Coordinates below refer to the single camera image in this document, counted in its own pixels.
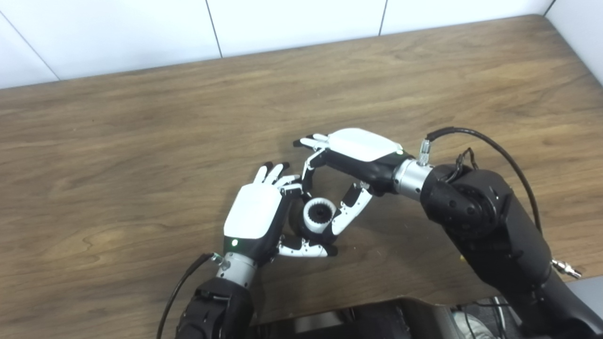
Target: black arm segment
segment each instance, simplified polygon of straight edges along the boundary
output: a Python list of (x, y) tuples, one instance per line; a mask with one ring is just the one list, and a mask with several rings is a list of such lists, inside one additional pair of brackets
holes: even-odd
[(599, 318), (551, 267), (551, 250), (504, 179), (437, 166), (421, 192), (430, 220), (442, 225), (475, 273), (507, 299), (537, 335), (587, 339), (603, 334)]
[(215, 277), (201, 284), (176, 328), (176, 339), (240, 339), (253, 316), (246, 288)]

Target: white tile wall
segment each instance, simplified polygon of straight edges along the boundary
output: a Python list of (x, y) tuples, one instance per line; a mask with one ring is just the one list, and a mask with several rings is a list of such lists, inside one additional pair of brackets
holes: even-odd
[(209, 0), (224, 57), (376, 36), (385, 0)]
[(61, 79), (219, 58), (203, 0), (0, 0)]
[(382, 34), (486, 21), (527, 14), (543, 15), (552, 0), (389, 0)]
[(52, 71), (0, 14), (0, 88), (56, 80)]
[(557, 0), (546, 17), (603, 84), (603, 1)]

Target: cable connector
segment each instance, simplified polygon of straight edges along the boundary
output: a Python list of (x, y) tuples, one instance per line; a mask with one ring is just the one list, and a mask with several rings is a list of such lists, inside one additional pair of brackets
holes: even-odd
[(223, 256), (217, 253), (213, 254), (212, 261), (216, 263), (216, 265), (218, 265), (220, 268), (222, 268), (223, 271), (226, 271), (230, 268), (230, 261), (224, 259)]
[(582, 273), (574, 270), (570, 264), (564, 261), (552, 259), (551, 264), (559, 273), (567, 274), (568, 276), (574, 277), (575, 279), (580, 279), (582, 277)]
[(431, 141), (423, 139), (421, 142), (421, 149), (418, 152), (417, 165), (426, 166), (429, 163), (429, 151), (431, 151)]

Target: wooden table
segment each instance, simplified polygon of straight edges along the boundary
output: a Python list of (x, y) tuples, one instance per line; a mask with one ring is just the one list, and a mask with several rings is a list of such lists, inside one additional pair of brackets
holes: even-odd
[[(500, 142), (532, 183), (555, 257), (603, 274), (603, 89), (542, 17), (2, 90), (0, 337), (150, 338), (184, 269), (221, 251), (231, 203), (257, 166), (302, 169), (310, 152), (294, 139), (361, 127), (416, 150), (448, 125)], [(432, 162), (468, 145), (529, 206), (477, 139), (438, 140)], [(351, 182), (329, 169), (315, 179), (332, 199)], [(494, 293), (403, 197), (374, 199), (337, 243), (335, 258), (263, 268), (258, 321)], [(168, 333), (215, 272), (190, 278)]]

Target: tile grout line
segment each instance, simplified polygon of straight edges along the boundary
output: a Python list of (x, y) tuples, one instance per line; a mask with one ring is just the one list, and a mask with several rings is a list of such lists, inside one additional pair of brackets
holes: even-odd
[(383, 22), (385, 21), (385, 11), (387, 10), (387, 2), (385, 0), (385, 6), (383, 7), (383, 16), (381, 17), (381, 26), (379, 26), (379, 34), (377, 36), (381, 36), (381, 30), (383, 30)]
[(27, 41), (27, 39), (23, 36), (23, 34), (21, 34), (21, 32), (19, 32), (19, 30), (13, 25), (12, 22), (10, 22), (10, 20), (8, 20), (8, 18), (6, 17), (6, 15), (4, 15), (4, 13), (2, 11), (0, 11), (0, 15), (6, 20), (6, 22), (8, 22), (8, 24), (14, 29), (15, 32), (17, 32), (17, 34), (21, 37), (21, 39), (23, 39), (23, 41), (31, 48), (31, 50), (33, 51), (33, 53), (35, 53), (35, 55), (38, 56), (38, 58), (40, 58), (40, 60), (42, 61), (42, 63), (44, 63), (44, 65), (46, 65), (46, 67), (48, 67), (48, 69), (50, 70), (50, 72), (57, 77), (57, 80), (62, 80), (61, 78), (58, 77), (58, 75), (52, 70), (52, 68), (50, 67), (50, 65), (42, 58), (42, 56), (33, 48), (33, 46), (31, 46), (30, 42)]
[(549, 5), (549, 8), (546, 9), (545, 13), (542, 16), (546, 16), (549, 13), (549, 11), (551, 10), (551, 8), (553, 8), (553, 5), (555, 4), (555, 1), (557, 1), (557, 0), (551, 1), (551, 4)]
[(220, 41), (218, 40), (218, 33), (216, 33), (216, 26), (213, 24), (212, 11), (209, 9), (209, 3), (205, 0), (205, 6), (207, 6), (207, 12), (209, 13), (209, 20), (212, 23), (213, 36), (216, 37), (216, 43), (218, 44), (218, 52), (220, 52), (220, 58), (224, 58), (222, 56), (222, 49), (220, 48)]

